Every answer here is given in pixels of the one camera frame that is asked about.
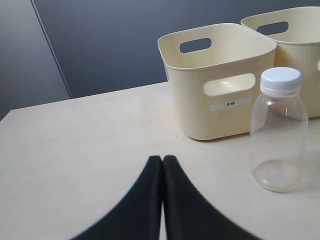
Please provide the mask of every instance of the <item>basket handle hole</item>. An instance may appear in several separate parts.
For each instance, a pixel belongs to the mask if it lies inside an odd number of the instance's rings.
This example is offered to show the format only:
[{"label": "basket handle hole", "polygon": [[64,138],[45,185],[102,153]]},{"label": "basket handle hole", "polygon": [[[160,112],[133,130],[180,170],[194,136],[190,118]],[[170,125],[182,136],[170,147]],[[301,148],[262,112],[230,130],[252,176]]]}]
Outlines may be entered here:
[{"label": "basket handle hole", "polygon": [[204,85],[204,93],[209,97],[236,93],[251,89],[256,83],[255,75],[246,73],[238,76],[208,81]]},{"label": "basket handle hole", "polygon": [[284,33],[289,29],[289,23],[287,21],[280,21],[276,23],[266,24],[259,26],[257,28],[257,32],[263,35],[273,35]]},{"label": "basket handle hole", "polygon": [[183,54],[208,49],[212,45],[210,38],[205,37],[197,40],[186,41],[180,44],[180,52]]}]

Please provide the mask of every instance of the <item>wall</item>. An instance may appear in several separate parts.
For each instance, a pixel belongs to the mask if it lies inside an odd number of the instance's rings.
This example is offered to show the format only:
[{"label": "wall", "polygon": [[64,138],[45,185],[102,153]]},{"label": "wall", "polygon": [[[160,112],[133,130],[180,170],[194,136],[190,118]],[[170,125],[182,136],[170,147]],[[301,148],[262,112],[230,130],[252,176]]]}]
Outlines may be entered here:
[{"label": "wall", "polygon": [[69,99],[33,5],[0,1],[0,120],[11,110]]},{"label": "wall", "polygon": [[166,80],[157,39],[319,0],[34,0],[74,97]]}]

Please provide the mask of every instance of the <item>beige plastic basket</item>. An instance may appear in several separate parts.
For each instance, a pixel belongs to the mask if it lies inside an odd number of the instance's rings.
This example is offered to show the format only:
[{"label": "beige plastic basket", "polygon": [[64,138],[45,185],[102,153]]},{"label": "beige plastic basket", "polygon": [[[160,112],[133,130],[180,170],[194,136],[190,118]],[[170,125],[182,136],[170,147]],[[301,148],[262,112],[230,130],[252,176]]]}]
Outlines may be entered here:
[{"label": "beige plastic basket", "polygon": [[302,72],[303,99],[310,118],[320,116],[320,7],[289,8],[241,21],[243,26],[257,30],[260,26],[287,22],[285,32],[269,35],[277,42],[276,67],[287,66]]},{"label": "beige plastic basket", "polygon": [[[206,49],[182,53],[186,42],[209,39]],[[274,65],[277,44],[234,23],[171,33],[158,40],[182,130],[210,140],[247,133],[261,73]]]}]

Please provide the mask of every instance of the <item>white bottle cap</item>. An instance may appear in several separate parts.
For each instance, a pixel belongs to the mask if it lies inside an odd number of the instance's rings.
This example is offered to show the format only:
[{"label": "white bottle cap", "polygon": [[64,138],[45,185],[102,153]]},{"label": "white bottle cap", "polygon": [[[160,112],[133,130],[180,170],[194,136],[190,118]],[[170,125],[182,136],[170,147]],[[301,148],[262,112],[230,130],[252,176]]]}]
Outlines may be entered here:
[{"label": "white bottle cap", "polygon": [[260,90],[274,98],[287,98],[301,90],[301,73],[291,67],[274,67],[261,76]]}]

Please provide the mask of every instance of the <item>bottle bottom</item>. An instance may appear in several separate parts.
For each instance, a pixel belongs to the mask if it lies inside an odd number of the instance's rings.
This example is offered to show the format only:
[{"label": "bottle bottom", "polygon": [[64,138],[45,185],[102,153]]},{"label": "bottle bottom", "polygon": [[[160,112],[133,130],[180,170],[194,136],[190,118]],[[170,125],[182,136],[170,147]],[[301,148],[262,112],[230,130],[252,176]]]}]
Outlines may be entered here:
[{"label": "bottle bottom", "polygon": [[261,163],[253,170],[252,176],[265,189],[280,193],[292,190],[298,181],[296,172],[278,160]]}]

